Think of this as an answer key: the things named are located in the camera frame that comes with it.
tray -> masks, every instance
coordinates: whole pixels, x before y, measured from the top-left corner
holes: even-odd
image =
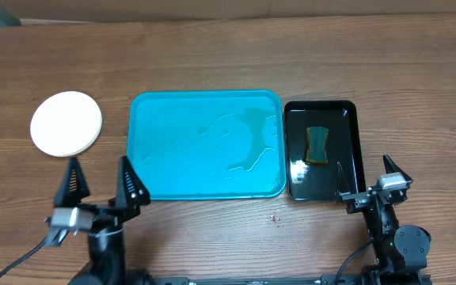
[[[288,191],[295,200],[333,201],[337,162],[353,193],[365,191],[356,107],[350,101],[292,101],[284,107]],[[326,165],[305,162],[306,129],[327,127]]]
[[[127,156],[152,200],[277,196],[281,108],[262,89],[143,93],[131,104]]]

blue tray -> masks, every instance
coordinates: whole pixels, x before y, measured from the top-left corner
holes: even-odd
[[[281,101],[260,89],[143,93],[131,104],[127,156],[152,200],[277,196]]]

wooden table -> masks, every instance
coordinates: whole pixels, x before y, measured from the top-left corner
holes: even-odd
[[[456,283],[456,15],[317,17],[0,28],[0,270],[45,235],[65,159],[29,138],[47,97],[80,90],[104,127],[80,156],[89,200],[115,195],[131,101],[147,90],[256,89],[358,108],[367,183],[382,154],[415,179],[396,208],[432,235],[426,273]],[[283,223],[271,221],[277,215]],[[152,203],[126,227],[127,262],[154,276],[305,277],[334,273],[366,240],[343,205],[275,199]],[[42,249],[2,283],[64,284],[86,237]],[[373,253],[348,266],[358,272]]]

sponge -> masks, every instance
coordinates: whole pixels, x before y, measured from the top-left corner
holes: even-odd
[[[329,129],[326,127],[307,128],[306,162],[313,164],[327,164],[329,162],[325,149],[328,135]]]

white plate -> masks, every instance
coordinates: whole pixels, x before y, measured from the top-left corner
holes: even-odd
[[[31,139],[45,154],[74,156],[96,141],[102,121],[93,98],[77,91],[57,93],[32,116]]]

